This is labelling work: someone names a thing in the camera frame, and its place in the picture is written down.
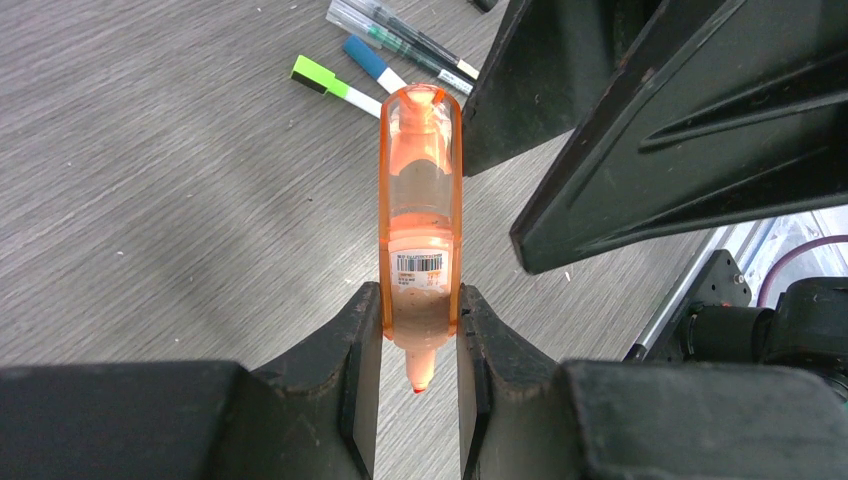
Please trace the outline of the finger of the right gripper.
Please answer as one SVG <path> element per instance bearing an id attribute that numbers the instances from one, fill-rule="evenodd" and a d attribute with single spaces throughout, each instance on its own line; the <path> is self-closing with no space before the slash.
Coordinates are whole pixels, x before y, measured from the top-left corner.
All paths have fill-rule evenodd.
<path id="1" fill-rule="evenodd" d="M 510 236 L 540 274 L 846 201 L 846 3 L 665 1 Z"/>
<path id="2" fill-rule="evenodd" d="M 465 175 L 575 128 L 658 6 L 644 0 L 510 2 L 462 111 Z"/>

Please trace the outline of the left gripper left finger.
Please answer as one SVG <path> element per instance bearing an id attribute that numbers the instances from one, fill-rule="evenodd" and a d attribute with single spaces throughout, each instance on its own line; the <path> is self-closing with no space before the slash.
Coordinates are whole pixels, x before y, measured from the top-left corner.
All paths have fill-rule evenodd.
<path id="1" fill-rule="evenodd" d="M 282 410 L 270 422 L 284 479 L 374 476 L 380 287 L 365 282 L 327 323 L 253 370 Z"/>

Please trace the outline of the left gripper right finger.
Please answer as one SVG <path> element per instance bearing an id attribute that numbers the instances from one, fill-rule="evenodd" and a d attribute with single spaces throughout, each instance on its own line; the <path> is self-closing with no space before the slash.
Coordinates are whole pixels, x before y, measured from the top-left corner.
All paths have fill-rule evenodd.
<path id="1" fill-rule="evenodd" d="M 547 470 L 545 418 L 557 363 L 519 335 L 474 286 L 460 292 L 457 386 L 463 479 L 525 479 Z"/>

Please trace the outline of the black pen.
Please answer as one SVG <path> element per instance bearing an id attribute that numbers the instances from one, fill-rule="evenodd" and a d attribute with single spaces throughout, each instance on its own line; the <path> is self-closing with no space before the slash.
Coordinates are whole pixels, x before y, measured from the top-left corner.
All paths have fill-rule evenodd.
<path id="1" fill-rule="evenodd" d="M 351 1 L 350 4 L 360 13 L 365 14 L 370 20 L 385 27 L 391 33 L 421 49 L 424 53 L 434 56 L 436 60 L 445 64 L 453 73 L 460 75 L 472 83 L 478 79 L 479 71 L 476 68 L 422 31 L 402 20 L 382 2 L 364 0 Z"/>

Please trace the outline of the orange highlighter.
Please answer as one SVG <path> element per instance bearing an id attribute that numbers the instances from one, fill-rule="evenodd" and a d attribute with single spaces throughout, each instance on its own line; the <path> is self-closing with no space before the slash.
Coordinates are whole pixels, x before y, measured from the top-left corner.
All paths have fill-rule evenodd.
<path id="1" fill-rule="evenodd" d="M 462 271 L 461 109 L 444 89 L 410 84 L 382 106 L 378 160 L 382 329 L 405 355 L 414 393 L 455 335 Z"/>

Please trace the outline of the white blue marker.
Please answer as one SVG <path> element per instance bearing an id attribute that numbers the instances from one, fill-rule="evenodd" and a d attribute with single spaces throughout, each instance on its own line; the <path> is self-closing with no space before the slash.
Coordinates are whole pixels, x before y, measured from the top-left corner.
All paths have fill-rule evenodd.
<path id="1" fill-rule="evenodd" d="M 349 36 L 342 48 L 388 94 L 407 86 L 407 83 L 358 36 Z"/>

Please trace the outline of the green gel pen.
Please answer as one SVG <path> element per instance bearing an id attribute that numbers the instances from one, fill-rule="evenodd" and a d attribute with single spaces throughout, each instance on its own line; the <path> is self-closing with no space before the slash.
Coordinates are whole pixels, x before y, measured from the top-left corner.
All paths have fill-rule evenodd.
<path id="1" fill-rule="evenodd" d="M 475 82 L 472 83 L 460 75 L 453 73 L 445 64 L 436 60 L 434 56 L 424 53 L 421 49 L 391 33 L 380 24 L 370 20 L 365 14 L 356 10 L 350 2 L 331 2 L 326 19 L 350 35 L 358 36 L 371 49 L 385 48 L 428 71 L 437 79 L 462 94 L 469 95 L 471 93 Z"/>

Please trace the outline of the white marker pen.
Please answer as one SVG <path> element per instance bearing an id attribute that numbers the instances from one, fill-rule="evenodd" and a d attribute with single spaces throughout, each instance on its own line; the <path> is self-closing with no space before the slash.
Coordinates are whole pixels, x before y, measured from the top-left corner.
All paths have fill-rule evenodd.
<path id="1" fill-rule="evenodd" d="M 377 119 L 381 117 L 381 102 L 339 80 L 334 72 L 304 55 L 297 57 L 290 78 L 320 95 L 331 94 Z"/>

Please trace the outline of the lime green pen cap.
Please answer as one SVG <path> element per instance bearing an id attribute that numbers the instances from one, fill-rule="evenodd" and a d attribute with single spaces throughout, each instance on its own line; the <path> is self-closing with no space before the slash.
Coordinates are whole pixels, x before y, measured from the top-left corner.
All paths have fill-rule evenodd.
<path id="1" fill-rule="evenodd" d="M 349 91 L 349 86 L 338 80 L 331 70 L 304 55 L 297 57 L 290 78 L 321 95 L 330 93 L 344 99 Z"/>

